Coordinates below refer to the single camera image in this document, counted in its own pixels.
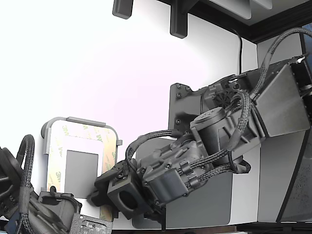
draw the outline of black shelf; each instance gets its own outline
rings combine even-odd
[[[258,23],[248,26],[239,20],[199,0],[158,0],[171,6],[170,34],[178,38],[187,36],[187,14],[192,14],[230,32],[236,30],[253,43],[278,36],[287,29],[312,22],[312,1],[295,6]],[[114,0],[113,15],[128,19],[132,14],[133,0]]]

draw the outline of shelf bracket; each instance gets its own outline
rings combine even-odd
[[[133,0],[114,0],[113,15],[127,20],[132,15]]]
[[[187,36],[187,14],[199,0],[172,0],[170,15],[170,34],[185,38]]]

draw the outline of black panel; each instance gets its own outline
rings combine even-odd
[[[277,221],[312,220],[312,132],[307,131]]]

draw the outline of white wall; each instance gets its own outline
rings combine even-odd
[[[265,40],[257,45],[258,52],[258,64],[261,67],[261,63],[269,49],[277,37]],[[285,59],[291,59],[292,57],[302,55],[302,48],[299,34],[293,34],[285,38],[281,44],[277,47],[275,53],[272,56],[271,63],[279,62]]]
[[[46,121],[106,122],[124,141],[122,160],[139,135],[167,129],[171,84],[197,90],[237,73],[236,35],[189,15],[187,38],[173,37],[170,7],[156,0],[135,0],[128,20],[112,7],[113,0],[0,2],[0,145],[15,155],[25,134],[35,137],[37,192],[46,180]],[[256,45],[243,46],[243,71],[257,68]]]

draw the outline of circuit board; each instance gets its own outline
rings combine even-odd
[[[113,223],[75,213],[69,234],[111,234]]]

